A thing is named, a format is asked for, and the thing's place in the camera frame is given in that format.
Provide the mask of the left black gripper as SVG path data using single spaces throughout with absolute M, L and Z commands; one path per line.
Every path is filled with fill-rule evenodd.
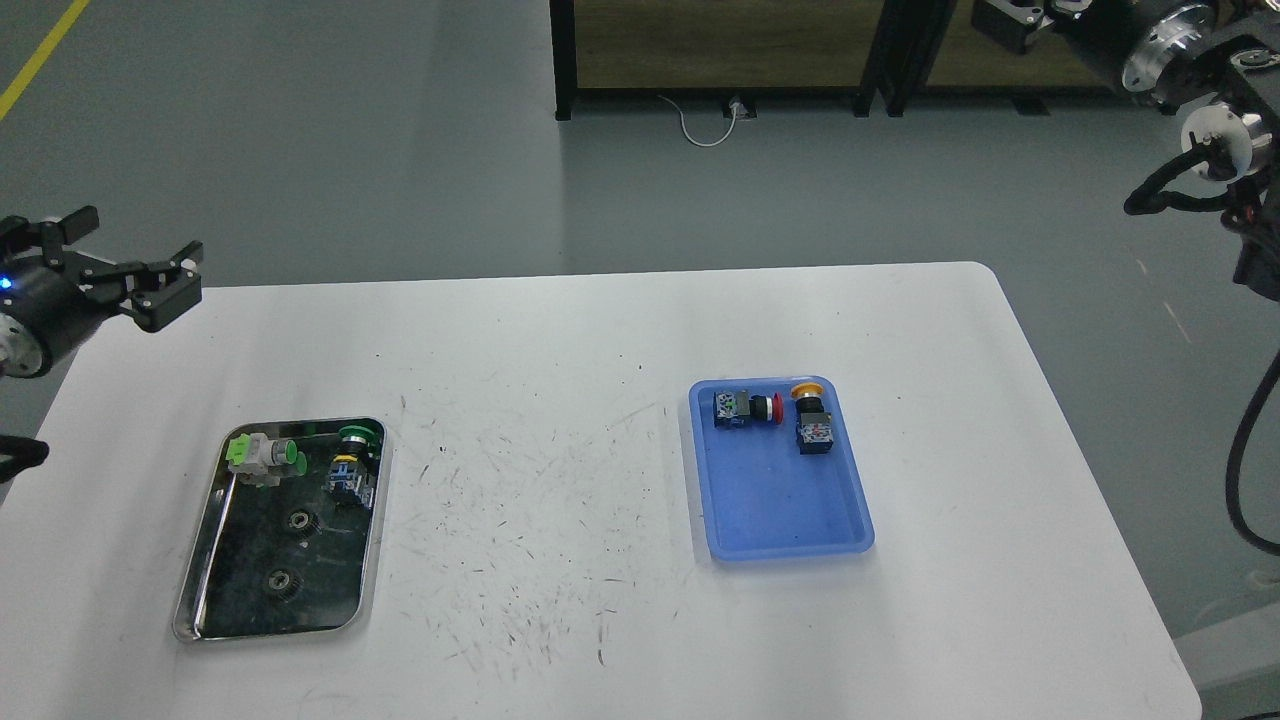
M 47 375 L 113 318 L 154 334 L 201 301 L 204 242 L 157 261 L 114 263 L 74 247 L 99 227 L 93 205 L 41 222 L 3 218 L 4 377 Z

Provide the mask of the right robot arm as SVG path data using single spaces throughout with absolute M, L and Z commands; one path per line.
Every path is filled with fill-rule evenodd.
M 1208 213 L 1242 242 L 1233 281 L 1279 299 L 1275 1 L 978 1 L 972 27 L 1010 53 L 1043 35 L 1143 106 L 1197 109 L 1180 152 L 1125 199 L 1130 217 Z

